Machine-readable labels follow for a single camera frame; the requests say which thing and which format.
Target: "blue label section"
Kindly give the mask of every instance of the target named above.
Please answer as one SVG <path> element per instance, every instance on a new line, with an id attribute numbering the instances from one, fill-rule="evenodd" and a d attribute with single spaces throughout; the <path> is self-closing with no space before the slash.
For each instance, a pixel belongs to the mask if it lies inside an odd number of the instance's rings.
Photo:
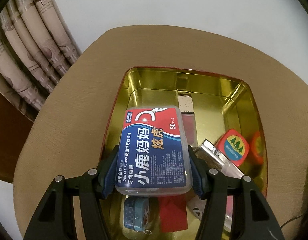
<path id="1" fill-rule="evenodd" d="M 132 120 L 132 112 L 130 112 L 130 111 L 128 111 L 127 112 L 127 116 L 126 116 L 126 122 L 128 123 L 128 122 L 131 122 L 131 120 Z"/>
<path id="2" fill-rule="evenodd" d="M 225 149 L 225 154 L 230 160 L 238 161 L 242 158 L 242 155 L 237 153 L 227 140 L 224 143 L 224 149 Z"/>
<path id="3" fill-rule="evenodd" d="M 181 138 L 144 124 L 121 133 L 117 187 L 168 188 L 186 185 Z"/>

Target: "blue small case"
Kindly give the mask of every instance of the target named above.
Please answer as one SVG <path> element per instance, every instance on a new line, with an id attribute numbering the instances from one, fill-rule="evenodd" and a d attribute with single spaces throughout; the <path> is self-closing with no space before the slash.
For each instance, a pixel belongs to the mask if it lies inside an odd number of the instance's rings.
<path id="1" fill-rule="evenodd" d="M 124 202 L 124 226 L 134 231 L 144 231 L 148 223 L 149 199 L 128 197 Z"/>

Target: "yellow and blue sticker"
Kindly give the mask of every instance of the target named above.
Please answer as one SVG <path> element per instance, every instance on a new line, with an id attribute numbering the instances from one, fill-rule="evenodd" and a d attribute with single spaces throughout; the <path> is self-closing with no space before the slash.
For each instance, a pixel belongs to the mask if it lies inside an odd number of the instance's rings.
<path id="1" fill-rule="evenodd" d="M 227 157 L 233 161 L 239 161 L 245 154 L 245 144 L 237 135 L 227 137 L 224 143 L 224 150 Z"/>

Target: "metal pin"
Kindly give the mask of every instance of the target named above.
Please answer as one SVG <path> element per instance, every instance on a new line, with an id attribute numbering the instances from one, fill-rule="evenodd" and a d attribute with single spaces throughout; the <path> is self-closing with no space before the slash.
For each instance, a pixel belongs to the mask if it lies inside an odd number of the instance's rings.
<path id="1" fill-rule="evenodd" d="M 63 179 L 63 176 L 62 176 L 62 175 L 58 175 L 58 176 L 55 177 L 54 180 L 55 180 L 56 182 L 60 182 L 60 181 L 62 181 L 62 179 Z"/>
<path id="2" fill-rule="evenodd" d="M 244 176 L 243 180 L 245 180 L 246 182 L 251 182 L 252 181 L 250 176 Z"/>
<path id="3" fill-rule="evenodd" d="M 95 175 L 97 173 L 97 170 L 96 169 L 90 169 L 89 171 L 88 171 L 88 174 L 89 175 Z"/>
<path id="4" fill-rule="evenodd" d="M 216 175 L 218 173 L 218 170 L 217 169 L 210 169 L 209 172 L 212 174 L 212 175 Z"/>

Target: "red card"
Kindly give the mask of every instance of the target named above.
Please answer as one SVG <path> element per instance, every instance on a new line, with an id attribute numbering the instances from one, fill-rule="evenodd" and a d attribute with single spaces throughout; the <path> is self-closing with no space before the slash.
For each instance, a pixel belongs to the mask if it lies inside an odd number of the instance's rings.
<path id="1" fill-rule="evenodd" d="M 161 231 L 163 233 L 186 230 L 187 214 L 185 194 L 158 197 Z"/>

